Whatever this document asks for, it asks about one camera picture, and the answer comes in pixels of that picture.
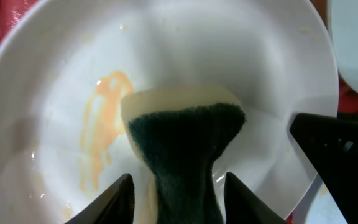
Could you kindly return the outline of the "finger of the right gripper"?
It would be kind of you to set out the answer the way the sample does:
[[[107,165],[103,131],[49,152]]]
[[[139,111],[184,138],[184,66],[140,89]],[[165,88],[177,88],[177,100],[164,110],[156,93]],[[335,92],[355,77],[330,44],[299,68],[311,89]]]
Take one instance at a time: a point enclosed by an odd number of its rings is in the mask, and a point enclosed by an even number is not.
[[[299,113],[290,125],[290,133],[345,220],[358,223],[358,115]]]

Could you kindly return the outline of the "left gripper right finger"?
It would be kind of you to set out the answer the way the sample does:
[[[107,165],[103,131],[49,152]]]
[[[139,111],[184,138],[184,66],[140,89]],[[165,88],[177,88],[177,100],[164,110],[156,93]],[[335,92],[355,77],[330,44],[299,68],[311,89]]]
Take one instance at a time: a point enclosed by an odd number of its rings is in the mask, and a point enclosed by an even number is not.
[[[224,205],[227,224],[287,224],[231,172],[224,183]]]

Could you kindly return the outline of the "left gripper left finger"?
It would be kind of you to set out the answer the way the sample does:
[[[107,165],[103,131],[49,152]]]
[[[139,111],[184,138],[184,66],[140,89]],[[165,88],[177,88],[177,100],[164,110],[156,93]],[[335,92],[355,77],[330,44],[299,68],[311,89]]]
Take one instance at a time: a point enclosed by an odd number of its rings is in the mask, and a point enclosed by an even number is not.
[[[134,208],[133,179],[123,174],[66,224],[132,224]]]

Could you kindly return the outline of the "white round plate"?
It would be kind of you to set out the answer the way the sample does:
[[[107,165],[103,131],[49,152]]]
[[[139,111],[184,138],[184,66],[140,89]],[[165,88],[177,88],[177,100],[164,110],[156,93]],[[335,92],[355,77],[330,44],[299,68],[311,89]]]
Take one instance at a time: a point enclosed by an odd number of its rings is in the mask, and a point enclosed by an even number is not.
[[[96,92],[225,86],[247,122],[216,161],[283,218],[316,171],[288,136],[297,112],[334,116],[330,39],[308,1],[40,1],[0,44],[0,223],[64,223],[123,173],[141,211],[149,174]]]

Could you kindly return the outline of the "green and yellow sponge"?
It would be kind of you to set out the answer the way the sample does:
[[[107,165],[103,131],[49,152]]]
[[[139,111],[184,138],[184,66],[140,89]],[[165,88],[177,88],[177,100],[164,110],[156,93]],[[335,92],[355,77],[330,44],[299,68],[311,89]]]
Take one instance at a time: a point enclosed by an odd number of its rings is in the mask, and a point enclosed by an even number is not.
[[[139,223],[222,223],[213,164],[246,122],[240,101],[218,85],[133,93],[121,100],[132,150],[150,178]]]

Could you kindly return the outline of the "light blue plate top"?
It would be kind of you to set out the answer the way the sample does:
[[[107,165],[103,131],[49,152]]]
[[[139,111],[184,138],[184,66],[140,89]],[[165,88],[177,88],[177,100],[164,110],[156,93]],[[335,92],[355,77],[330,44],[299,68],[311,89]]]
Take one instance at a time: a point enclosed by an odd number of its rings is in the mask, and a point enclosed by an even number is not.
[[[358,0],[330,0],[328,6],[339,73],[358,92]]]

